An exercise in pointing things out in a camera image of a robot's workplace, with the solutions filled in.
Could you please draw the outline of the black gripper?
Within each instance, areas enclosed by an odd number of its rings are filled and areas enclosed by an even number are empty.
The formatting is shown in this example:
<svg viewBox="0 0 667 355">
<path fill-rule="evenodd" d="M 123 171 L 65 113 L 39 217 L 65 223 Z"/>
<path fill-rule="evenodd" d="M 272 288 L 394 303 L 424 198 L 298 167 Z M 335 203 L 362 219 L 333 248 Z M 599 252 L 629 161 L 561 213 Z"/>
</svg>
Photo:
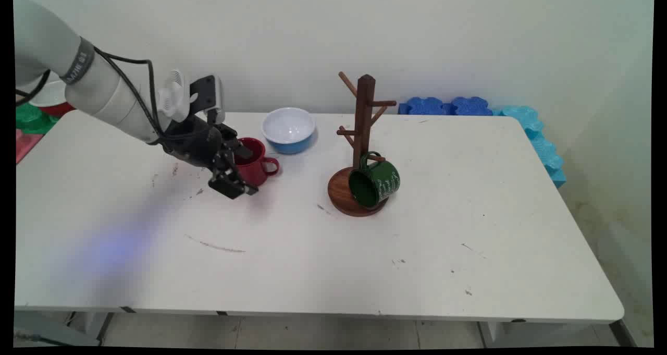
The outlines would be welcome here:
<svg viewBox="0 0 667 355">
<path fill-rule="evenodd" d="M 235 162 L 255 158 L 252 149 L 238 139 L 237 132 L 223 123 L 208 123 L 194 115 L 184 122 L 171 121 L 164 141 L 164 152 L 177 160 L 212 172 L 208 186 L 230 199 L 255 195 L 259 189 L 247 182 Z"/>
</svg>

